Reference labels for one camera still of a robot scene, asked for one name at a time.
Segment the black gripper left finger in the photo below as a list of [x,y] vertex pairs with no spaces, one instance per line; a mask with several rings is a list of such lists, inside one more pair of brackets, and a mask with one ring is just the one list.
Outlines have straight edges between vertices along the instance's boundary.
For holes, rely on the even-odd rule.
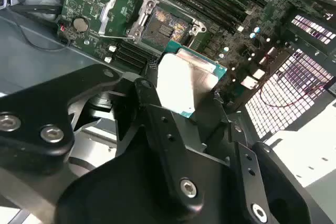
[[83,107],[103,92],[112,95],[118,137],[125,145],[121,154],[141,126],[173,119],[161,106],[151,82],[122,80],[104,66],[92,65],[1,98],[1,114],[19,119],[1,131],[1,144],[18,153],[18,159],[6,158],[5,163],[43,172],[58,168],[74,145],[74,129]]

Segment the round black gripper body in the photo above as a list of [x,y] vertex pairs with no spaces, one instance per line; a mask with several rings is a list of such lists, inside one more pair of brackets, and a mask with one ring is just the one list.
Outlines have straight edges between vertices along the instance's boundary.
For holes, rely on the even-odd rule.
[[173,119],[140,127],[126,151],[74,181],[57,223],[228,223],[228,168],[188,151]]

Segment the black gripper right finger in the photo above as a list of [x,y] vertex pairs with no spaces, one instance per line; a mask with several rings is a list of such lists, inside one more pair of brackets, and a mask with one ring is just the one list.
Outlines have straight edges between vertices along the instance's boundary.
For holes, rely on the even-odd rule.
[[249,145],[230,121],[217,93],[202,100],[207,154],[229,163],[230,185],[245,223],[331,223],[331,219],[266,144]]

